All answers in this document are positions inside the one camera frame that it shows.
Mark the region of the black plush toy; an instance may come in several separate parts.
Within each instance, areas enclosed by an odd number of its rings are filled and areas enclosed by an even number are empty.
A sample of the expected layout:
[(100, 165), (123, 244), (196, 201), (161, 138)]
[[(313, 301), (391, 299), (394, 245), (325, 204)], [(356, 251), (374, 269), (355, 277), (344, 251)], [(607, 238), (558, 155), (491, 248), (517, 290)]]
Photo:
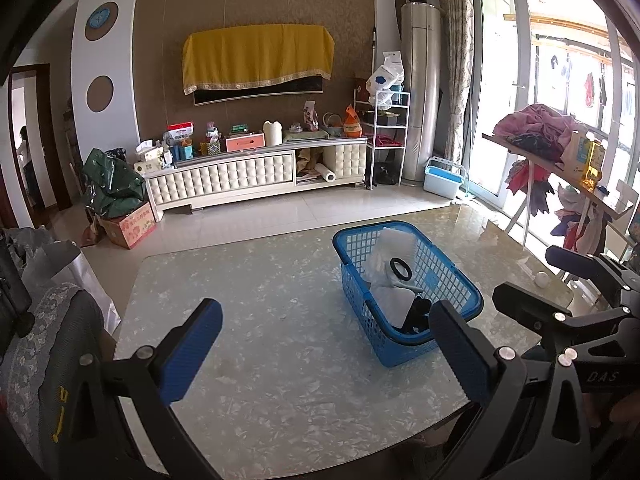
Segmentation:
[(428, 330), (431, 307), (430, 300), (415, 296), (399, 331), (405, 335), (417, 335)]

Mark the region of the white foam block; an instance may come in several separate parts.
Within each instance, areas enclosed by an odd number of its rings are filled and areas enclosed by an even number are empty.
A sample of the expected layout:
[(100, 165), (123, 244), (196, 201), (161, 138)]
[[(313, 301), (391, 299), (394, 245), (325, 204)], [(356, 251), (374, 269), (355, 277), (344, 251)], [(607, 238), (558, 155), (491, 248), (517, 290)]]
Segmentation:
[(390, 286), (376, 285), (371, 295), (391, 326), (401, 328), (414, 297), (413, 292)]

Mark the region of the light blue cloth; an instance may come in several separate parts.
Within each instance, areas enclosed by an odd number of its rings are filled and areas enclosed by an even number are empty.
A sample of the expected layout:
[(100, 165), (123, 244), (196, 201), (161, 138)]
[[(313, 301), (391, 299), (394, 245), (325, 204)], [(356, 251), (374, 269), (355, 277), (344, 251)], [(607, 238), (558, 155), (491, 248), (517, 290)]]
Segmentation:
[(388, 284), (388, 286), (390, 287), (395, 287), (395, 288), (400, 288), (400, 289), (407, 289), (410, 290), (410, 292), (413, 292), (415, 295), (421, 295), (422, 292), (424, 292), (424, 289), (416, 286), (415, 284), (411, 284), (409, 282), (403, 282), (403, 281), (398, 281), (398, 280), (391, 280), (390, 284)]

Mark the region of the clothes drying rack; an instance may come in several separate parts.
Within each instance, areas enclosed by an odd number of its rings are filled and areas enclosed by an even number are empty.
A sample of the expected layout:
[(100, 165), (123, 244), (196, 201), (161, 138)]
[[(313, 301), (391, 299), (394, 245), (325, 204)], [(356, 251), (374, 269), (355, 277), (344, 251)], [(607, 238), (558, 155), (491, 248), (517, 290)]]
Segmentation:
[(501, 136), (482, 134), (482, 137), (484, 140), (506, 148), (510, 154), (518, 155), (526, 162), (525, 200), (506, 227), (507, 233), (518, 223), (520, 215), (525, 212), (526, 220), (523, 224), (523, 229), (525, 235), (528, 235), (530, 199), (537, 182), (536, 175), (541, 171), (545, 176), (555, 176), (565, 183), (565, 186), (558, 188), (556, 196), (568, 203), (568, 208), (565, 208), (565, 210), (569, 217), (578, 216), (578, 220), (566, 229), (566, 234), (573, 234), (570, 239), (573, 244), (567, 246), (567, 249), (574, 250), (574, 252), (579, 252), (583, 255), (602, 252), (604, 243), (600, 243), (600, 240), (606, 226), (630, 214), (637, 206), (636, 198), (629, 198), (620, 191), (606, 194), (603, 188), (598, 188), (597, 186), (593, 190), (585, 188), (579, 179), (568, 174), (558, 165), (553, 165), (547, 159), (514, 146)]

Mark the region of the blue plastic laundry basket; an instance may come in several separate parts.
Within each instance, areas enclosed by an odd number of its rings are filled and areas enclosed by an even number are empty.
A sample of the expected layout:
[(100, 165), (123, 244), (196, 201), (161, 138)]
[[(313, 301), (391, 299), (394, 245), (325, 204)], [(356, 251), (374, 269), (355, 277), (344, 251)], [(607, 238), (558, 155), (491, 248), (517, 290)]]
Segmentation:
[(480, 290), (408, 222), (342, 229), (332, 244), (340, 258), (344, 295), (386, 367), (436, 347), (428, 319), (436, 302), (449, 302), (467, 321), (484, 308)]

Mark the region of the cardboard box on floor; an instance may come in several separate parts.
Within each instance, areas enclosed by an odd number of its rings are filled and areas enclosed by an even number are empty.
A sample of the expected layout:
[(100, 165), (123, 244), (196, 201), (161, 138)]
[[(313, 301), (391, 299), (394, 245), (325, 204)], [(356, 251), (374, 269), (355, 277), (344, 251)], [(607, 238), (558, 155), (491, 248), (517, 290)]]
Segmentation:
[(132, 249), (151, 234), (156, 221), (151, 205), (146, 203), (126, 216), (116, 219), (99, 218), (99, 225), (108, 239), (115, 245)]

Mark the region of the dark green plastic bag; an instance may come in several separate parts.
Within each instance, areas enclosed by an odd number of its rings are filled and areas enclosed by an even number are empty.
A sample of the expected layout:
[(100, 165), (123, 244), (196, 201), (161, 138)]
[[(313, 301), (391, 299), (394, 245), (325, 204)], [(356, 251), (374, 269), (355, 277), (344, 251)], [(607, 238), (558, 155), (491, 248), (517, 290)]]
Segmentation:
[(148, 202), (144, 179), (124, 160), (94, 148), (82, 167), (84, 200), (103, 219), (126, 217)]

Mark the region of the white tufted TV cabinet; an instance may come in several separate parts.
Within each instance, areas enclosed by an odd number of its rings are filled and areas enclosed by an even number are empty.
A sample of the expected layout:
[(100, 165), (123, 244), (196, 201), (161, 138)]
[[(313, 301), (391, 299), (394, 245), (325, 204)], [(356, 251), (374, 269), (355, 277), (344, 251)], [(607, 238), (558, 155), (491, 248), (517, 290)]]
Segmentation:
[[(367, 170), (365, 138), (332, 138), (288, 142), (274, 148), (256, 148), (200, 157), (192, 162), (144, 176), (154, 214), (188, 207), (192, 210), (243, 200), (361, 184)], [(326, 182), (314, 170), (323, 164), (336, 175)]]

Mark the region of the white metal shelf rack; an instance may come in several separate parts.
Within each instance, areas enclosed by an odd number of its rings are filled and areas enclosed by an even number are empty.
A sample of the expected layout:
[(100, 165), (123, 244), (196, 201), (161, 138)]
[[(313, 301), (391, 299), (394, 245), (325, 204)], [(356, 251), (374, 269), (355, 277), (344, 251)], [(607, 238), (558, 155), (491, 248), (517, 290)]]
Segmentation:
[(364, 182), (369, 190), (380, 184), (401, 185), (405, 167), (411, 96), (403, 86), (393, 86), (390, 88), (390, 107), (382, 110), (378, 106), (382, 95), (383, 91), (375, 92), (371, 102), (363, 82), (357, 82), (352, 92), (352, 104), (367, 139)]

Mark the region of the pink drawer box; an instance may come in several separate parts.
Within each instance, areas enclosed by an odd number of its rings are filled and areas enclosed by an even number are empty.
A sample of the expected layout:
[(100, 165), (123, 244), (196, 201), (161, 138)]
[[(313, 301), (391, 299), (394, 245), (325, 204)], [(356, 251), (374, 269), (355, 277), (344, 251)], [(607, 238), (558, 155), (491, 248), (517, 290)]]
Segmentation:
[(227, 153), (256, 150), (265, 146), (265, 136), (262, 132), (235, 134), (227, 136), (224, 139), (224, 145)]

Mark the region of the orange bag on cabinet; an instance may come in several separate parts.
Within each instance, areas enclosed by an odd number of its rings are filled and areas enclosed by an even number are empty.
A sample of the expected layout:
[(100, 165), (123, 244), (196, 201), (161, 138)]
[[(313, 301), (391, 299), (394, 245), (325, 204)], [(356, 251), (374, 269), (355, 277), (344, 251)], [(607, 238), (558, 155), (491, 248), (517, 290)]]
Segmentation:
[(342, 128), (345, 138), (357, 139), (362, 136), (360, 119), (356, 110), (351, 105), (346, 107)]

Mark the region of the white cylinder jar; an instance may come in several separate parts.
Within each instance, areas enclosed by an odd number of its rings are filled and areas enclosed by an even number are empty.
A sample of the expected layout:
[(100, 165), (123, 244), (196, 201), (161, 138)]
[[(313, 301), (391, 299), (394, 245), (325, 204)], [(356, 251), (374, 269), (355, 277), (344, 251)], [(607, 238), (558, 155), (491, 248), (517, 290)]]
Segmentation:
[(283, 128), (280, 122), (270, 122), (267, 120), (262, 125), (262, 133), (267, 146), (277, 146), (283, 143)]

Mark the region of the tall standing air conditioner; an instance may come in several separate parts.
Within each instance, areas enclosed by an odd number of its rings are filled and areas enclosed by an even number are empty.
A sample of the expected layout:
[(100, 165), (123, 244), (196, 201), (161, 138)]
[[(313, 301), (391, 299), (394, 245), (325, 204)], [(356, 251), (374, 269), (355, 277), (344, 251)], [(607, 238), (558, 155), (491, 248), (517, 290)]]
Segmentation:
[(401, 9), (404, 88), (410, 93), (402, 180), (421, 185), (434, 150), (439, 101), (442, 17), (436, 6), (408, 2)]

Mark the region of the patterned curtain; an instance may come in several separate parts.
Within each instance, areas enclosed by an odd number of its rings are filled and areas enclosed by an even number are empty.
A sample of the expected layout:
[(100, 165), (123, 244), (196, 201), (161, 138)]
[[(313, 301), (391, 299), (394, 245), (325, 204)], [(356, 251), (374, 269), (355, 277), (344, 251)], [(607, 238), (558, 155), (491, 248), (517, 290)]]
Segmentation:
[(469, 102), (474, 63), (473, 0), (439, 0), (445, 12), (449, 68), (449, 118), (446, 157), (462, 164), (464, 118)]

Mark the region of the round wall clock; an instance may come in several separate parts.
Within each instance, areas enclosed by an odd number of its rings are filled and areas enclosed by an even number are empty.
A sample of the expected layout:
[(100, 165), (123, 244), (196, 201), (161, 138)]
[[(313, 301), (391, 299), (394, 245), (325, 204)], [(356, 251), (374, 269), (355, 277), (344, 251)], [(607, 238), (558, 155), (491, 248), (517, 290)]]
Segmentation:
[(95, 8), (85, 24), (85, 38), (96, 41), (106, 36), (118, 18), (118, 5), (114, 1), (102, 3)]

